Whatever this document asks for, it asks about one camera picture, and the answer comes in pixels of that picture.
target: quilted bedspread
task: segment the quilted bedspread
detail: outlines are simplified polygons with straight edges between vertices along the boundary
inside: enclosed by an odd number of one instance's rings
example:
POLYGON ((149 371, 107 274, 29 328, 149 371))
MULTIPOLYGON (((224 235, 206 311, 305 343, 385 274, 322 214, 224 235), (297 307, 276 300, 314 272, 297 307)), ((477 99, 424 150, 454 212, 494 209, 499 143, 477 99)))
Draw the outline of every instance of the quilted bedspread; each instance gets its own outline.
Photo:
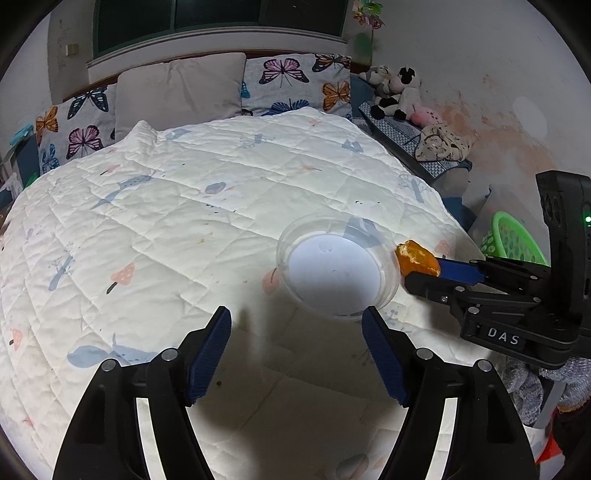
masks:
MULTIPOLYGON (((150 360, 219 305, 233 330, 207 396, 188 410, 216 479, 377 479, 405 416, 359 322, 300 310, 277 240, 311 213, 349 212, 459 260, 478 249, 439 195, 345 118, 303 108, 157 132, 53 170, 24 190, 0 254, 0 423, 39 480, 99 363, 150 360)), ((382 310, 444 360, 489 355, 447 308, 401 287, 382 310)), ((430 479, 449 450, 446 406, 430 479)), ((138 400, 152 479, 163 479, 138 400)))

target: window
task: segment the window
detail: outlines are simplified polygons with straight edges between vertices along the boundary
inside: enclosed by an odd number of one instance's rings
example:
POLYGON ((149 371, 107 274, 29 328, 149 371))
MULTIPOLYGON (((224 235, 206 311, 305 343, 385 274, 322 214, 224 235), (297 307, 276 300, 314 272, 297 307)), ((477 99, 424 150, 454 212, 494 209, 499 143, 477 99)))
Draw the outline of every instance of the window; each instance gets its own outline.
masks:
POLYGON ((223 26, 340 36, 348 0, 96 0, 95 58, 149 38, 223 26))

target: light switch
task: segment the light switch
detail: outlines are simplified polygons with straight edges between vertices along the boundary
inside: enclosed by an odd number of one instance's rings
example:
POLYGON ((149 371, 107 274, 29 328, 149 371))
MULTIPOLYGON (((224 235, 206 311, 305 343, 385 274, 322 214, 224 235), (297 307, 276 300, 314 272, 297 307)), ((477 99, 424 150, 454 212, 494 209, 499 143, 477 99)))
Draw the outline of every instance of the light switch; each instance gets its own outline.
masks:
POLYGON ((80 46, 78 43, 70 43, 66 45, 66 57, 71 57, 72 55, 76 55, 80 51, 80 46))

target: laundry basket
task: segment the laundry basket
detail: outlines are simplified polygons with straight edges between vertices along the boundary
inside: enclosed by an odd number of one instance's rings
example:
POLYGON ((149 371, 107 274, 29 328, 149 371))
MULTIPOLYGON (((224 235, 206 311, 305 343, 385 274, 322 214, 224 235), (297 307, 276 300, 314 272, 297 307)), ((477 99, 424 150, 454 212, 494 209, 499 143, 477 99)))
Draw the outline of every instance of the laundry basket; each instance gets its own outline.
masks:
POLYGON ((496 212, 493 215, 491 230, 482 240, 480 251, 493 257, 512 258, 549 266, 530 233, 506 212, 496 212))

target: butterfly print pillow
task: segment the butterfly print pillow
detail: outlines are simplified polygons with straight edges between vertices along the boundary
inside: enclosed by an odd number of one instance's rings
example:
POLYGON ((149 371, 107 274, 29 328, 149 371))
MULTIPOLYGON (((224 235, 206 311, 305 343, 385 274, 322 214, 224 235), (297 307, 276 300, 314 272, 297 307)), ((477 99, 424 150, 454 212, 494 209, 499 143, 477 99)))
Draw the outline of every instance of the butterfly print pillow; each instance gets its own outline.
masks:
POLYGON ((269 116, 312 107, 350 118, 350 66, 350 57, 340 54, 249 59, 242 85, 242 111, 269 116))
POLYGON ((116 85, 95 88, 39 115, 40 174, 115 143, 115 93, 116 85))

